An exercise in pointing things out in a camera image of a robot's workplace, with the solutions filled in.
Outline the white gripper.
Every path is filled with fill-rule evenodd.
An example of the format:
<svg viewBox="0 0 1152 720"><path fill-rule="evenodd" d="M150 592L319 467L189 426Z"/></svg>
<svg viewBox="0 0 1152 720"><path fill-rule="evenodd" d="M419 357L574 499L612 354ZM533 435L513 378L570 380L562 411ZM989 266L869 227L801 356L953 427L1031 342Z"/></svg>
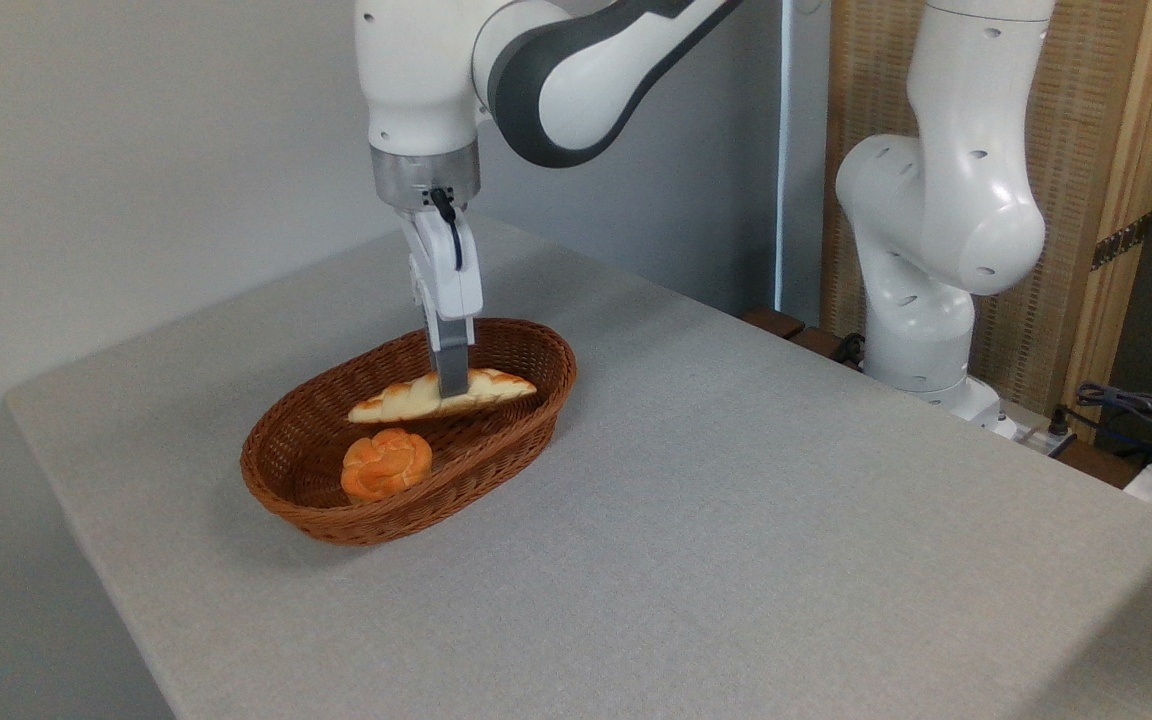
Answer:
<svg viewBox="0 0 1152 720"><path fill-rule="evenodd" d="M399 227L410 243L414 281L419 287L429 357L440 397L468 392L468 348L475 316L483 311L483 285L473 233L462 211L450 222L435 209L399 210Z"/></svg>

